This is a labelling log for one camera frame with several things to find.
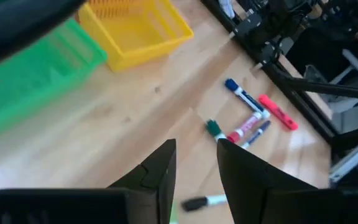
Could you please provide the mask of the yellow plastic basket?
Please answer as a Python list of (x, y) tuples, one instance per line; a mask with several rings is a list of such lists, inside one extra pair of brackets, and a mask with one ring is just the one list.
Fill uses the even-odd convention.
[(168, 55), (193, 38), (170, 0), (88, 0), (78, 19), (114, 72)]

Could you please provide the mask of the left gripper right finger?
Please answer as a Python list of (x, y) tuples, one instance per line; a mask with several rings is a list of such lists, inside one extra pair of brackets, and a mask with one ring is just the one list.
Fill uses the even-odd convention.
[(219, 173), (235, 224), (261, 224), (269, 190), (315, 187), (270, 165), (227, 139), (217, 146)]

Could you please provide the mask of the blue Expo marker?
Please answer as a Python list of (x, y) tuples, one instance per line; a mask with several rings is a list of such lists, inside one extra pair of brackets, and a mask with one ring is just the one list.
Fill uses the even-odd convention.
[(224, 85), (228, 90), (233, 92), (238, 98), (250, 106), (255, 112), (260, 113), (264, 119), (270, 117), (270, 113), (253, 97), (251, 97), (248, 92), (243, 90), (233, 79), (228, 78), (224, 82)]

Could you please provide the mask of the black aluminium table frame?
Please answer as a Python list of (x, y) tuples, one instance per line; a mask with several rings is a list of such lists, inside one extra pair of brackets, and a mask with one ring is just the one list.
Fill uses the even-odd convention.
[[(261, 65), (257, 52), (250, 42), (244, 38), (248, 28), (256, 27), (258, 18), (251, 16), (249, 10), (240, 6), (237, 0), (201, 0), (201, 2), (219, 20), (225, 29), (234, 36), (235, 40), (251, 58), (255, 60), (256, 69), (263, 70), (267, 74), (269, 79), (273, 81), (295, 108), (329, 144), (332, 165), (335, 165), (335, 163), (358, 146), (358, 114), (350, 118), (350, 122), (356, 124), (356, 128), (352, 131), (341, 131), (331, 121), (333, 113), (342, 113), (355, 107), (332, 107), (318, 95), (318, 93), (324, 93), (332, 96), (358, 98), (358, 86), (351, 84), (333, 85), (323, 82), (312, 82), (306, 79), (304, 77), (306, 68), (303, 70), (296, 69), (285, 56), (285, 53), (294, 44), (294, 40), (291, 37), (286, 37), (279, 44), (279, 48), (284, 51), (284, 54), (280, 56), (278, 63), (266, 66)], [(318, 70), (330, 81), (346, 67), (329, 73)], [(346, 174), (338, 183), (332, 185), (336, 187), (358, 187), (358, 166)]]

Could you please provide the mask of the dark green Expo marker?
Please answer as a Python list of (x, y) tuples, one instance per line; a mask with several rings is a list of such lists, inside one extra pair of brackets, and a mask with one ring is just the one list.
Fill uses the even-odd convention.
[(222, 132), (220, 126), (215, 120), (208, 120), (206, 122), (206, 129), (216, 142), (220, 139), (226, 139), (226, 135)]

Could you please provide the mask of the black cap white marker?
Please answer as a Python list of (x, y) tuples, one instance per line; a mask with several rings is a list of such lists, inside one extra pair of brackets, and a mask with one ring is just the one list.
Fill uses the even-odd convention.
[(194, 197), (188, 200), (184, 200), (181, 203), (181, 207), (186, 212), (194, 212), (196, 210), (212, 207), (216, 205), (222, 205), (227, 203), (225, 194), (221, 195), (208, 195), (202, 197)]

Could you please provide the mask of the thin purple marker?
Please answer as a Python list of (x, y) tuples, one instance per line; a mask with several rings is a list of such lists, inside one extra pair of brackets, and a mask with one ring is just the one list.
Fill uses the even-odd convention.
[(270, 126), (271, 121), (265, 121), (262, 123), (256, 131), (251, 135), (251, 137), (241, 146), (243, 149), (247, 149), (249, 146), (251, 146)]

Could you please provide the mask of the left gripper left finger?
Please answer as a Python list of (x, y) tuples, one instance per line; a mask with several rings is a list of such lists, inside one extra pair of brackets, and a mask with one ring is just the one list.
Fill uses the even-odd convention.
[(170, 224), (177, 172), (177, 144), (166, 140), (108, 186), (124, 193), (128, 224)]

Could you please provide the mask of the grey office chair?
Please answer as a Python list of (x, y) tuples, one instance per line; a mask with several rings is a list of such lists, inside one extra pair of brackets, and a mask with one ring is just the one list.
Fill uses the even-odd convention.
[[(327, 78), (314, 66), (307, 65), (304, 72), (304, 77), (312, 82), (323, 82), (333, 85), (355, 85), (358, 86), (358, 58), (347, 49), (342, 49), (342, 56), (347, 60), (349, 65), (338, 75), (328, 81)], [(350, 108), (356, 107), (358, 98), (348, 98), (346, 96), (332, 96), (318, 93), (320, 97), (332, 107), (348, 106)]]

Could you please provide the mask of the green plastic basket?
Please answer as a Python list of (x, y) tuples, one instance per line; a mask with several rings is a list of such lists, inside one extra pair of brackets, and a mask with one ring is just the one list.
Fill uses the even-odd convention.
[(73, 19), (0, 63), (0, 133), (83, 83), (106, 52)]

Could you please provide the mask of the pink highlighter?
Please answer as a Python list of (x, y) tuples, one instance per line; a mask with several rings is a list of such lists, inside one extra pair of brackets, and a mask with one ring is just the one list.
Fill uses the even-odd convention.
[(291, 118), (284, 110), (282, 110), (274, 101), (267, 95), (260, 95), (258, 101), (266, 107), (276, 118), (278, 118), (284, 126), (289, 130), (295, 131), (298, 129), (298, 123)]

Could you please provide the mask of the silver aluminium bracket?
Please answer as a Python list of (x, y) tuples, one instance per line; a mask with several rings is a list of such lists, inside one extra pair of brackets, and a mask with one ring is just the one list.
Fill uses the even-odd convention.
[(358, 166), (358, 146), (332, 166), (329, 172), (330, 183), (338, 183), (356, 166)]

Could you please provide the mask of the red Expo marker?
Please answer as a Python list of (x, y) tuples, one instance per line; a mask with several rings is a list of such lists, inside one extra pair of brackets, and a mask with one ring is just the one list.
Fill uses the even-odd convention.
[(227, 136), (227, 139), (233, 143), (238, 142), (242, 137), (244, 137), (246, 132), (250, 131), (251, 128), (258, 123), (261, 118), (262, 115), (259, 112), (254, 112), (251, 117), (244, 121), (237, 129), (231, 132)]

